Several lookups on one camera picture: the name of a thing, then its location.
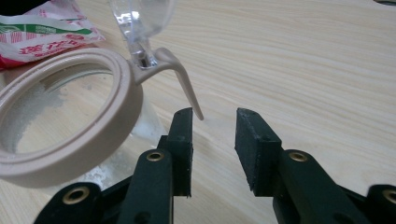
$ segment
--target wooden table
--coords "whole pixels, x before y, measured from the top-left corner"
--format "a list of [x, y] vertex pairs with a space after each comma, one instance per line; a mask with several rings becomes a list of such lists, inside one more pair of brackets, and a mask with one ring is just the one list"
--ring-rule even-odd
[[[129, 58], [107, 0], [77, 2], [106, 37], [98, 46]], [[396, 7], [372, 0], [179, 1], [151, 44], [187, 68], [205, 120], [194, 119], [192, 198], [176, 198], [175, 223], [276, 223], [233, 149], [237, 107], [339, 185], [396, 185], [395, 22]], [[170, 72], [143, 86], [166, 129], [189, 106]], [[0, 181], [0, 223], [33, 222], [48, 199]]]

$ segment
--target plastic bag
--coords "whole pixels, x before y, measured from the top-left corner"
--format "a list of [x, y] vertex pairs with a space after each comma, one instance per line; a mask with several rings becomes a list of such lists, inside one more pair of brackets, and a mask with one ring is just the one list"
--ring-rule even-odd
[[20, 16], [0, 16], [0, 69], [101, 40], [74, 0], [51, 0]]

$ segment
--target tabletop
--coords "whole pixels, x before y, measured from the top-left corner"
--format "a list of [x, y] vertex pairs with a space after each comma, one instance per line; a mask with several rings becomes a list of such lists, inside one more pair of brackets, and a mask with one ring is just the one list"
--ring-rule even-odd
[[[77, 3], [106, 37], [97, 47], [130, 58], [107, 0]], [[373, 0], [178, 1], [151, 45], [186, 67], [205, 119], [193, 121], [192, 197], [175, 198], [175, 223], [276, 223], [234, 150], [238, 107], [343, 187], [396, 185], [395, 22], [396, 7]], [[143, 88], [166, 130], [189, 106], [171, 72]], [[0, 223], [32, 223], [49, 199], [1, 180]]]

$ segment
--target wood grain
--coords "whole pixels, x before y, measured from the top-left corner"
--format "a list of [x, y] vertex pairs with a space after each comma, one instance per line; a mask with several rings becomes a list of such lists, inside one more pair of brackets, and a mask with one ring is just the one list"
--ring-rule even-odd
[[[106, 37], [98, 46], [129, 58], [107, 0], [77, 2]], [[151, 45], [185, 65], [205, 120], [194, 119], [192, 198], [176, 198], [175, 223], [276, 223], [233, 149], [237, 107], [346, 188], [396, 185], [394, 22], [396, 7], [371, 0], [179, 1]], [[166, 129], [189, 106], [171, 72], [143, 86]], [[31, 223], [48, 198], [0, 181], [0, 223]]]

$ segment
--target brass rivet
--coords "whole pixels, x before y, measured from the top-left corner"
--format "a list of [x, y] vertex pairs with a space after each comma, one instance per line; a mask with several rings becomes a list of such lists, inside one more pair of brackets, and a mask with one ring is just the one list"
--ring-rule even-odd
[[90, 189], [87, 187], [78, 187], [69, 190], [65, 195], [64, 195], [64, 203], [65, 204], [75, 204], [75, 203], [80, 203], [84, 201], [90, 195]]
[[147, 155], [148, 161], [160, 161], [163, 159], [163, 157], [164, 157], [163, 153], [157, 151], [151, 152]]
[[382, 191], [382, 194], [384, 195], [384, 197], [390, 201], [391, 203], [395, 203], [396, 204], [396, 190], [394, 189], [384, 189], [384, 191]]
[[289, 156], [294, 161], [307, 161], [308, 160], [308, 158], [305, 156], [305, 154], [303, 154], [301, 152], [291, 152], [291, 153], [289, 153]]

